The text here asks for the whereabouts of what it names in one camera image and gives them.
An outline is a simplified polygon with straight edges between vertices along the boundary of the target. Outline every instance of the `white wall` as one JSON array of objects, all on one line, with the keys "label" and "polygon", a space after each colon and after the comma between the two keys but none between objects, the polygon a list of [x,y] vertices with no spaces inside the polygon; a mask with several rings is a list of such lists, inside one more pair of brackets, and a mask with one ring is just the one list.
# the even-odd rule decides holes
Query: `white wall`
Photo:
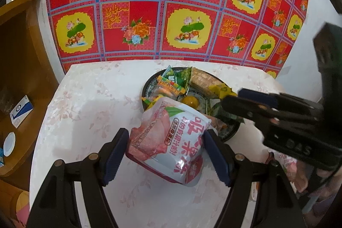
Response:
[{"label": "white wall", "polygon": [[37,4],[37,15],[40,32],[42,34],[45,50],[47,52],[47,57],[49,58],[56,79],[60,83],[64,77],[64,72],[60,64],[57,50],[53,41],[49,19],[47,17],[46,0],[40,0],[40,2]]},{"label": "white wall", "polygon": [[321,75],[312,40],[324,22],[342,26],[341,16],[329,0],[308,1],[307,18],[276,78],[286,93],[311,101],[318,101],[322,97]]}]

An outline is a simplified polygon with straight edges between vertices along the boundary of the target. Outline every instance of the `blue and white box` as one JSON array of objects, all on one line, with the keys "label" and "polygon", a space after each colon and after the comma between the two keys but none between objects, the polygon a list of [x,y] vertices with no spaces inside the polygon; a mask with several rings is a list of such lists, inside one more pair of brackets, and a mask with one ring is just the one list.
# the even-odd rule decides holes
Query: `blue and white box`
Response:
[{"label": "blue and white box", "polygon": [[10,117],[12,124],[15,128],[18,128],[25,117],[32,111],[33,105],[28,99],[27,95],[21,99],[21,101],[11,111]]}]

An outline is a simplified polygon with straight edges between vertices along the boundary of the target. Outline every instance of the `yellow snack bag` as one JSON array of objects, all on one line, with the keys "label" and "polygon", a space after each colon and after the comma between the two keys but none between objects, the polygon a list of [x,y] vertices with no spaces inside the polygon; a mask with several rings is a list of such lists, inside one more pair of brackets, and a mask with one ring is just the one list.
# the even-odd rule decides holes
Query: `yellow snack bag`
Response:
[{"label": "yellow snack bag", "polygon": [[210,85],[209,90],[213,92],[220,100],[227,95],[237,96],[237,94],[233,92],[232,89],[225,83],[221,83],[219,85]]},{"label": "yellow snack bag", "polygon": [[156,101],[158,101],[161,97],[164,97],[163,95],[159,94],[156,98],[154,98],[152,101],[145,98],[145,97],[142,97],[141,99],[143,100],[143,102],[145,104],[148,105],[148,107],[146,108],[146,110],[150,109],[151,107],[153,107],[153,105],[156,103]]}]

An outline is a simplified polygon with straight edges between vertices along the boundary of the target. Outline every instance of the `food package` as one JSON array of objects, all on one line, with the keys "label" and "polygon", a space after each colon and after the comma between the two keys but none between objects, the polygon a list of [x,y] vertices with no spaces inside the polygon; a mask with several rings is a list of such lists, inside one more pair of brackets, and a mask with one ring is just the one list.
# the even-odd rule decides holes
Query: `food package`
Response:
[{"label": "food package", "polygon": [[143,100],[143,102],[145,104],[148,105],[148,107],[146,108],[146,110],[150,109],[155,103],[156,101],[158,101],[161,97],[164,97],[163,95],[159,94],[157,97],[155,97],[154,99],[150,99],[150,98],[145,98],[142,97],[141,99]]},{"label": "food package", "polygon": [[232,89],[224,82],[219,85],[210,85],[209,90],[213,92],[220,100],[227,95],[237,96],[237,94],[233,92]]},{"label": "food package", "polygon": [[180,85],[168,80],[167,78],[158,76],[157,85],[153,88],[150,98],[154,99],[161,94],[175,100],[179,95],[185,94],[185,92],[185,89]]},{"label": "food package", "polygon": [[289,181],[293,182],[297,174],[297,160],[273,149],[269,149],[266,163],[272,159],[280,163]]},{"label": "food package", "polygon": [[216,94],[209,90],[209,87],[212,85],[220,85],[221,83],[221,81],[210,74],[197,68],[192,68],[190,85],[207,98],[217,98]]},{"label": "food package", "polygon": [[236,116],[235,114],[231,114],[227,111],[225,111],[222,108],[221,100],[220,99],[210,99],[207,100],[207,114],[220,119],[221,121],[225,123],[229,123],[230,120],[235,120],[240,123],[244,123],[244,119],[242,117]]},{"label": "food package", "polygon": [[260,188],[260,182],[252,182],[251,192],[249,194],[249,201],[252,201],[252,202],[257,201],[259,188]]},{"label": "food package", "polygon": [[199,178],[202,135],[210,122],[185,104],[159,98],[131,130],[126,156],[170,182],[187,184]]},{"label": "food package", "polygon": [[222,131],[225,131],[228,128],[227,124],[222,122],[220,119],[217,119],[213,116],[206,115],[206,114],[205,116],[211,120],[211,126],[216,129],[218,134],[220,134]]},{"label": "food package", "polygon": [[179,86],[183,87],[185,91],[187,91],[190,85],[191,71],[192,67],[180,71],[173,71],[169,65],[161,76],[178,84]]}]

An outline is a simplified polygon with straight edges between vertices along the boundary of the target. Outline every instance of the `box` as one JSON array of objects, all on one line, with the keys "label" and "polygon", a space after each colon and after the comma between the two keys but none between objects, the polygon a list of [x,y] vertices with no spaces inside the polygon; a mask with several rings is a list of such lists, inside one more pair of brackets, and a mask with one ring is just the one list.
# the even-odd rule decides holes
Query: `box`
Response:
[{"label": "box", "polygon": [[10,113],[11,122],[15,128],[18,128],[25,117],[31,112],[33,105],[27,95],[14,107]]},{"label": "box", "polygon": [[3,149],[0,148],[0,167],[3,167],[5,163],[3,162]]}]

